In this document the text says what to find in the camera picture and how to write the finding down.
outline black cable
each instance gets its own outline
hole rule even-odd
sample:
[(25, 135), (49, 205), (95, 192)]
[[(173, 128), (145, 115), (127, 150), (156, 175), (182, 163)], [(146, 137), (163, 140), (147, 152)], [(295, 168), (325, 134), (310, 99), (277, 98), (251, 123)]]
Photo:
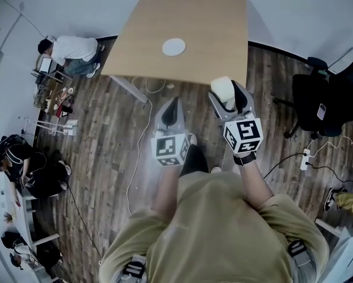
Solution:
[(338, 180), (340, 180), (342, 183), (345, 183), (345, 182), (352, 182), (352, 183), (353, 183), (353, 180), (351, 180), (351, 179), (348, 179), (348, 180), (342, 180), (342, 179), (340, 179), (340, 178), (337, 176), (336, 172), (335, 172), (333, 169), (331, 169), (330, 167), (328, 167), (328, 166), (315, 167), (313, 164), (310, 164), (309, 162), (306, 162), (306, 164), (307, 164), (308, 166), (312, 166), (312, 167), (313, 167), (314, 169), (316, 169), (316, 170), (327, 168), (327, 169), (331, 170), (331, 171), (334, 173), (334, 175), (336, 176), (336, 178), (337, 178)]
[(30, 23), (34, 28), (36, 28), (36, 30), (38, 31), (38, 33), (41, 34), (41, 36), (42, 36), (43, 38), (46, 38), (46, 37), (40, 32), (40, 30), (36, 27), (36, 25), (33, 24), (29, 19), (27, 19), (27, 17), (26, 17), (25, 15), (23, 15), (21, 11), (19, 11), (16, 7), (12, 6), (12, 5), (11, 5), (9, 2), (7, 2), (6, 0), (4, 0), (4, 2), (5, 2), (8, 6), (10, 6), (12, 9), (16, 10), (23, 18), (25, 18), (25, 19), (28, 21), (28, 23)]
[(84, 228), (85, 228), (85, 230), (86, 230), (87, 236), (88, 236), (89, 239), (91, 240), (91, 243), (94, 245), (94, 247), (95, 247), (95, 249), (96, 249), (96, 251), (97, 251), (97, 253), (98, 253), (98, 255), (99, 255), (99, 258), (100, 258), (99, 264), (100, 264), (100, 262), (101, 262), (101, 255), (100, 255), (100, 253), (99, 253), (99, 250), (98, 250), (98, 248), (96, 247), (96, 245), (95, 245), (95, 243), (94, 243), (92, 237), (91, 237), (90, 234), (88, 233), (87, 225), (86, 225), (86, 223), (84, 223), (84, 220), (83, 220), (83, 218), (82, 218), (82, 215), (81, 215), (81, 213), (80, 213), (80, 210), (78, 209), (77, 203), (75, 202), (74, 194), (72, 193), (72, 191), (71, 191), (70, 186), (69, 186), (68, 183), (67, 183), (67, 185), (68, 185), (68, 189), (69, 189), (69, 191), (70, 191), (71, 197), (72, 197), (72, 199), (73, 199), (73, 201), (74, 201), (75, 208), (77, 209), (78, 215), (80, 216), (80, 218), (81, 218), (81, 220), (82, 220), (82, 223), (83, 223), (83, 225), (84, 225)]
[(290, 156), (285, 157), (284, 159), (282, 159), (278, 164), (276, 164), (273, 168), (271, 168), (271, 170), (268, 172), (268, 174), (264, 176), (264, 179), (266, 179), (266, 177), (267, 177), (277, 166), (279, 166), (282, 162), (284, 162), (286, 159), (289, 159), (290, 157), (298, 156), (298, 155), (303, 155), (303, 153), (296, 153), (296, 154), (290, 155)]

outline power strip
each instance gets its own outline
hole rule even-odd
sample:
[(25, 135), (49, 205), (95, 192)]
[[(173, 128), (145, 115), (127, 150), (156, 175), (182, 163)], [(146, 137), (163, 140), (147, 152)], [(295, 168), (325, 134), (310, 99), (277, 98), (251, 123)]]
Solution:
[(306, 163), (308, 163), (308, 160), (309, 160), (310, 157), (311, 157), (310, 150), (304, 149), (303, 150), (303, 157), (302, 157), (302, 160), (301, 160), (301, 165), (299, 166), (301, 171), (307, 170), (307, 164)]

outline black baseboard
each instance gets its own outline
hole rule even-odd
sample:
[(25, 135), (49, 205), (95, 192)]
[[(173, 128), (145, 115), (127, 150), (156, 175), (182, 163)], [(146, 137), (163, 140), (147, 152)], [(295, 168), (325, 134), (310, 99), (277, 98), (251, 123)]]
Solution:
[(253, 46), (253, 47), (262, 48), (264, 50), (269, 50), (269, 51), (275, 52), (277, 54), (282, 54), (286, 57), (293, 58), (293, 59), (298, 60), (300, 62), (307, 63), (307, 59), (305, 59), (305, 58), (302, 58), (296, 54), (292, 54), (291, 52), (287, 52), (285, 50), (280, 50), (280, 49), (272, 47), (272, 46), (268, 46), (268, 45), (264, 45), (264, 44), (260, 44), (260, 43), (252, 42), (252, 41), (248, 41), (248, 46)]
[(97, 41), (108, 41), (108, 40), (116, 40), (116, 35), (111, 35), (109, 37), (96, 38)]

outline smartphone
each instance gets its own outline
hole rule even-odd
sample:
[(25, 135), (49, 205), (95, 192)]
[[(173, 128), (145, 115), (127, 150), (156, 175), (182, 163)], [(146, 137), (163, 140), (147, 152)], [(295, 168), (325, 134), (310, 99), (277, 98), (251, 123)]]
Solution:
[(317, 116), (319, 117), (320, 120), (324, 119), (325, 111), (326, 111), (325, 106), (323, 104), (320, 104), (318, 114), (317, 114)]

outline wooden floor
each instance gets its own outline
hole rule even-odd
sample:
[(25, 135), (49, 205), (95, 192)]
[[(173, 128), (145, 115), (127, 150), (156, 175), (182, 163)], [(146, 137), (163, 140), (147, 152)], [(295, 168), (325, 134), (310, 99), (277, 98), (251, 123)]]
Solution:
[[(112, 42), (106, 42), (106, 55)], [(264, 141), (258, 151), (257, 163), (265, 175), (278, 161), (303, 151), (310, 142), (310, 134), (299, 130), (287, 140), (285, 129), (296, 122), (293, 110), (272, 102), (274, 97), (292, 101), (292, 76), (309, 73), (305, 64), (283, 55), (249, 48), (247, 89), (255, 98), (255, 109), (261, 118)], [(137, 78), (135, 85), (145, 93), (145, 80)], [(163, 81), (149, 79), (151, 91), (159, 89)], [(141, 157), (137, 173), (131, 184), (129, 200), (131, 210), (149, 207), (156, 189), (160, 168), (151, 158), (150, 139), (153, 137), (154, 115), (167, 100), (180, 96), (186, 114), (186, 126), (196, 134), (209, 167), (221, 166), (230, 171), (232, 152), (215, 123), (209, 105), (209, 87), (192, 83), (167, 81), (174, 88), (164, 88), (156, 94), (146, 94), (153, 103), (150, 127), (141, 141)], [(77, 201), (87, 228), (102, 255), (116, 237), (129, 216), (126, 191), (137, 159), (137, 141), (147, 125), (150, 104), (136, 100), (109, 77), (96, 76), (90, 80), (76, 77), (74, 112), (71, 119), (79, 119), (75, 137), (51, 137), (43, 131), (38, 147), (58, 149), (71, 165), (71, 190)], [(353, 139), (353, 123), (345, 125), (344, 135)], [(312, 153), (325, 141), (338, 143), (338, 138), (315, 141)], [(288, 194), (312, 219), (325, 219), (331, 225), (353, 225), (353, 216), (344, 210), (332, 209), (323, 213), (322, 202), (330, 187), (341, 183), (328, 169), (299, 170), (301, 157), (291, 157), (277, 167), (266, 182), (275, 193)], [(348, 140), (334, 150), (321, 150), (310, 160), (315, 166), (330, 166), (342, 179), (353, 179), (353, 147)], [(99, 256), (86, 234), (70, 192), (58, 199), (39, 200), (36, 217), (49, 233), (60, 233), (58, 247), (64, 255), (63, 264), (55, 272), (68, 282), (98, 282)], [(326, 234), (329, 243), (335, 239)]]

